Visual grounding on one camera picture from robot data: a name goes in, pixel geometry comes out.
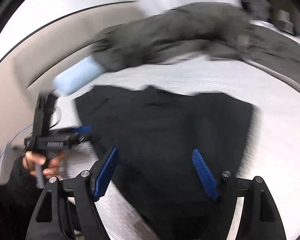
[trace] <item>white wall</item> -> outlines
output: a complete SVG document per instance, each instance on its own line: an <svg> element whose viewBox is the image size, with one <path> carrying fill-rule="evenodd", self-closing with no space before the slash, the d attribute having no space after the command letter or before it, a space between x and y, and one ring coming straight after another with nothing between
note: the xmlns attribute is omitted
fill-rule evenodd
<svg viewBox="0 0 300 240"><path fill-rule="evenodd" d="M27 35L69 13L118 0L25 0L0 33L0 59Z"/></svg>

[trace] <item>dark cloth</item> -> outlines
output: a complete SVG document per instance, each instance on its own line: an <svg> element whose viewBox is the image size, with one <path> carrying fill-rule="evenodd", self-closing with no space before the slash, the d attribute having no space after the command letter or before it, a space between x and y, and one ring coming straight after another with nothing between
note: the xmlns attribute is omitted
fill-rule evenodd
<svg viewBox="0 0 300 240"><path fill-rule="evenodd" d="M226 3L187 4L106 28L96 37L93 57L107 71L118 71L196 51L211 59L242 60L244 55L300 84L300 45L275 31L249 24L241 8Z"/></svg>
<svg viewBox="0 0 300 240"><path fill-rule="evenodd" d="M223 170L236 174L252 105L222 93L184 96L112 86L95 86L75 102L82 124L92 126L98 157L118 148L113 182L158 236L197 239L212 200L192 151L198 148L216 178Z"/></svg>
<svg viewBox="0 0 300 240"><path fill-rule="evenodd" d="M0 239L24 240L34 207L42 190L36 179L15 160L10 179L0 185Z"/></svg>
<svg viewBox="0 0 300 240"><path fill-rule="evenodd" d="M192 3L104 29L96 37L93 57L106 70L118 71L187 52L207 52L212 43L220 41L235 48L238 35L248 25L241 8L227 3Z"/></svg>

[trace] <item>blue cable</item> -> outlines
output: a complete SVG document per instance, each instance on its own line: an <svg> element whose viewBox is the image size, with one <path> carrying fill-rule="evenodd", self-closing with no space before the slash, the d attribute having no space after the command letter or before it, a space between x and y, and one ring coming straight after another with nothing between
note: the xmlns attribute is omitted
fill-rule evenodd
<svg viewBox="0 0 300 240"><path fill-rule="evenodd" d="M7 144L7 146L5 147L5 149L2 151L2 153L0 154L0 159L1 159L1 157L4 155L4 153L6 152L6 150L8 149L8 147L10 146L10 144L12 143L12 141L20 134L20 133L22 133L23 131L25 131L25 130L27 130L29 127L31 127L33 125L33 123L32 124L30 124L30 125L28 125L27 127L25 127L25 128L23 128L22 130L20 130L15 136L14 136L14 138Z"/></svg>

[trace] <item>beige cushion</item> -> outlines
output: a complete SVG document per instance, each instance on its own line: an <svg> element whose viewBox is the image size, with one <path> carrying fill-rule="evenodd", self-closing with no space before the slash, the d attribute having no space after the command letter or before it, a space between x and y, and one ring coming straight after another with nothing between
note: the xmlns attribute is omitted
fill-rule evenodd
<svg viewBox="0 0 300 240"><path fill-rule="evenodd" d="M89 8L49 24L16 46L0 62L0 149L33 122L39 91L52 89L56 75L88 56L99 31L143 17L136 2ZM31 130L14 144L22 144Z"/></svg>

